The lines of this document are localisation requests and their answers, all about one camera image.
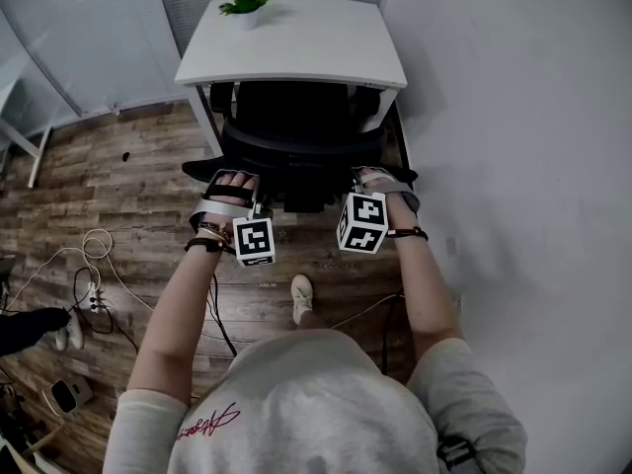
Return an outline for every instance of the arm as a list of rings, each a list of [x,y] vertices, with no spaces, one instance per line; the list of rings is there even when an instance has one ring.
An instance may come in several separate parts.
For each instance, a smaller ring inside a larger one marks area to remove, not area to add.
[[[246,182],[242,173],[227,174],[217,184],[252,189],[255,180]],[[233,197],[213,199],[235,204],[243,202]],[[226,230],[232,229],[231,220],[223,216],[207,214],[204,220],[216,224],[226,222]],[[200,231],[197,237],[213,238],[213,235]],[[154,390],[189,405],[193,362],[204,323],[208,287],[220,256],[221,253],[208,253],[203,246],[193,246],[182,259],[151,315],[128,390]]]
[[[386,207],[391,228],[419,225],[400,194],[388,194]],[[395,244],[418,360],[408,388],[424,404],[439,440],[468,441],[484,472],[521,472],[524,428],[494,383],[478,370],[463,342],[456,310],[428,242],[406,237]]]
[[[400,194],[386,198],[389,224],[410,229],[419,221]],[[395,239],[399,254],[406,311],[413,332],[417,361],[436,343],[461,339],[456,310],[428,242],[421,237]]]

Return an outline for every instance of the white desk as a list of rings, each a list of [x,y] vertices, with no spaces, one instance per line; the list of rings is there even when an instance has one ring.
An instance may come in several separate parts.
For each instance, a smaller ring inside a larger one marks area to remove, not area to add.
[[[46,143],[48,142],[48,136],[50,135],[50,126],[44,133],[41,138],[41,143],[39,144],[39,148],[35,147],[32,143],[30,143],[26,137],[24,137],[17,129],[8,124],[3,118],[2,113],[9,102],[9,97],[13,93],[14,88],[18,81],[13,81],[8,86],[5,86],[2,90],[0,90],[0,132],[4,133],[7,137],[13,140],[16,144],[18,144],[22,149],[27,151],[31,156],[33,156],[36,161],[33,164],[33,169],[31,169],[31,176],[29,177],[29,188],[32,188],[36,182],[36,177],[38,175],[38,170],[40,169],[41,157],[43,155],[43,150],[46,147]],[[4,152],[4,156],[2,158],[2,168],[4,168],[5,161],[7,158],[7,154],[9,153],[9,148],[7,148]]]
[[[377,128],[406,76],[377,6],[350,0],[271,0],[257,27],[236,30],[212,0],[197,25],[176,82],[215,156],[216,127],[198,84],[246,80],[312,80],[381,89],[378,113],[364,130]]]

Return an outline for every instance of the hand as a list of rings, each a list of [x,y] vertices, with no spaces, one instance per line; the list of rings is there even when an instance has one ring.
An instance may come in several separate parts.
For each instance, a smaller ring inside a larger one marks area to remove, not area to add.
[[[229,174],[224,174],[223,176],[218,178],[217,181],[215,181],[215,184],[219,186],[236,186],[236,187],[245,188],[246,190],[253,190],[255,186],[257,185],[257,181],[258,181],[257,177],[251,177],[249,179],[248,176],[244,174],[243,172],[239,172],[237,174],[235,174],[234,172],[231,172]],[[237,197],[211,196],[210,199],[215,200],[215,201],[221,201],[223,203],[232,203],[233,205],[246,204],[245,200],[243,200],[242,198],[237,198]],[[211,212],[207,212],[202,217],[202,221],[205,221],[207,223],[213,223],[215,225],[221,225],[222,223],[226,223],[224,230],[226,231],[227,234],[232,235],[233,219],[230,216],[223,216],[221,214],[213,214]],[[208,238],[214,238],[211,234],[203,230],[199,231],[198,236],[200,237],[207,236]]]
[[[359,171],[361,176],[366,176],[375,172],[373,169],[364,167]],[[389,180],[386,178],[378,178],[366,183],[368,188],[382,185]],[[386,212],[388,215],[388,224],[391,230],[407,230],[419,226],[419,221],[415,212],[408,206],[404,197],[400,193],[386,194]]]

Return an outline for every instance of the white pot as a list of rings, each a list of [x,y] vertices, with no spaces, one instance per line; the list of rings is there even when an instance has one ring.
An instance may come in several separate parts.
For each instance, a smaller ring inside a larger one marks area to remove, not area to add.
[[[233,20],[233,27],[241,32],[248,32],[257,26],[261,7],[256,11],[248,14],[231,14],[230,19]]]

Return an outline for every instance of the bracelet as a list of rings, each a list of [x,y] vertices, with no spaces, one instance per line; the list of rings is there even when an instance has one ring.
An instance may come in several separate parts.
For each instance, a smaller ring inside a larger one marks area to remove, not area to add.
[[[207,239],[206,237],[196,237],[195,239],[191,239],[187,243],[187,246],[185,246],[185,251],[188,252],[192,246],[204,246],[207,253],[217,253],[219,251],[223,251],[224,253],[235,255],[235,250],[230,246],[225,245],[221,241]]]
[[[211,228],[200,228],[199,230],[209,233],[210,235],[214,235],[215,237],[217,237],[217,239],[219,239],[220,242],[223,242],[226,246],[228,246],[229,242],[228,240],[226,240],[226,237],[221,234],[221,232],[218,233],[217,230],[213,230]]]
[[[208,223],[207,221],[202,221],[197,226],[197,229],[203,229],[209,233],[212,233],[216,235],[217,237],[219,237],[220,239],[224,240],[226,244],[230,244],[232,242],[232,237],[228,233],[226,233],[225,228],[226,228],[226,223],[216,225],[214,223]]]
[[[422,237],[428,241],[428,234],[419,226],[406,230],[389,230],[386,232],[386,237],[390,237],[391,239],[401,239],[402,237]]]

